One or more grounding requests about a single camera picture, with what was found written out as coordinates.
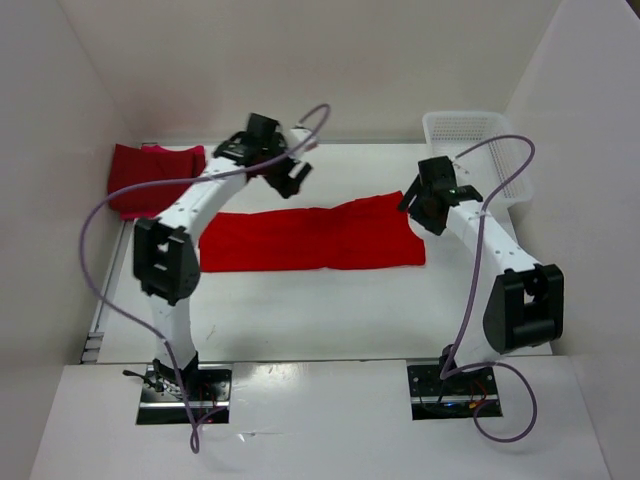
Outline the bright red t shirt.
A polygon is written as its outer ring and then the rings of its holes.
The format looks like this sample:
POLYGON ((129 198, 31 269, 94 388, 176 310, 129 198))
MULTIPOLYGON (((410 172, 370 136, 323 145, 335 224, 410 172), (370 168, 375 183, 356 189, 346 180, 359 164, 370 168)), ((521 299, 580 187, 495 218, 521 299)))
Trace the bright red t shirt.
POLYGON ((332 208, 219 213, 199 240, 204 273, 422 267, 424 241, 397 209, 399 191, 332 208))

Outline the dark red t shirt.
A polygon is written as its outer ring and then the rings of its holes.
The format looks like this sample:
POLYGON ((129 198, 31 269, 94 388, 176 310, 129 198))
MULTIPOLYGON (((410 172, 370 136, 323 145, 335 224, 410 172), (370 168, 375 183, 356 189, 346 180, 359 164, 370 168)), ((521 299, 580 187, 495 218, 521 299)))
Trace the dark red t shirt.
MULTIPOLYGON (((161 146, 132 148, 116 144, 107 193, 132 185, 171 179, 198 177, 206 166, 205 148, 195 146, 174 151, 161 146)), ((172 205, 188 185, 164 185, 124 193, 108 202, 122 219, 152 217, 172 205)))

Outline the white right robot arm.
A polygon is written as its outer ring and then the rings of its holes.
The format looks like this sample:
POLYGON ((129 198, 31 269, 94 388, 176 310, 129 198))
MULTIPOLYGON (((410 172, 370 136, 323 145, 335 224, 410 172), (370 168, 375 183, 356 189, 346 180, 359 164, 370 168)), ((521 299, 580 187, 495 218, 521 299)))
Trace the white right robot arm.
POLYGON ((564 275, 527 253, 489 211, 490 200, 457 181, 447 156, 422 160, 398 205, 428 232, 454 234, 473 255, 469 297, 438 380, 450 393, 473 381, 473 370, 503 355, 561 337, 564 275))

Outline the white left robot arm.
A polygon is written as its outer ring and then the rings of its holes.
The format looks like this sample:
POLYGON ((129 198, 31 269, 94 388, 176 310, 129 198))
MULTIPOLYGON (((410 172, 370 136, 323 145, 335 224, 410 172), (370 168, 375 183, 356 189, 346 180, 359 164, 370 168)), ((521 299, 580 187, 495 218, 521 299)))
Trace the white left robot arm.
POLYGON ((201 277, 201 235, 255 176, 284 199, 298 194, 312 170, 301 158, 316 144, 316 136, 302 124, 285 130, 278 121, 253 113, 244 130, 215 148, 196 182, 173 204, 136 221, 133 274, 148 297, 152 326, 161 335, 154 373, 176 399, 192 397, 201 383, 190 320, 190 297, 201 277))

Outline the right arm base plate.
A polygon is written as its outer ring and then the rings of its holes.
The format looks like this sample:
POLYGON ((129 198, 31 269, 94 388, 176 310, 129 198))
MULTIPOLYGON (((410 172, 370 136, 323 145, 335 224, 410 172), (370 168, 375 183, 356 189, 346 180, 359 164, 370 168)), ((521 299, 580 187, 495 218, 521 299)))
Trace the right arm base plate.
POLYGON ((408 363, 406 367, 412 419, 449 420, 502 417, 494 373, 491 368, 440 378, 436 361, 408 363))

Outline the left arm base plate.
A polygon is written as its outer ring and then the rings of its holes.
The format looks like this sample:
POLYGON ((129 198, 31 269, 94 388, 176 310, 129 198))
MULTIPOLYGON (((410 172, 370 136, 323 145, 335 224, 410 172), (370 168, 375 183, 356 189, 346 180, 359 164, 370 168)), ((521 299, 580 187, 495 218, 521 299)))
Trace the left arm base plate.
MULTIPOLYGON (((140 400, 136 424, 142 426, 182 425, 189 419, 179 389, 156 375, 152 365, 146 366, 144 374, 128 373, 140 377, 140 400)), ((232 370, 214 364, 202 364, 199 369, 199 384, 189 387, 189 406, 196 421, 202 424, 228 424, 232 370)))

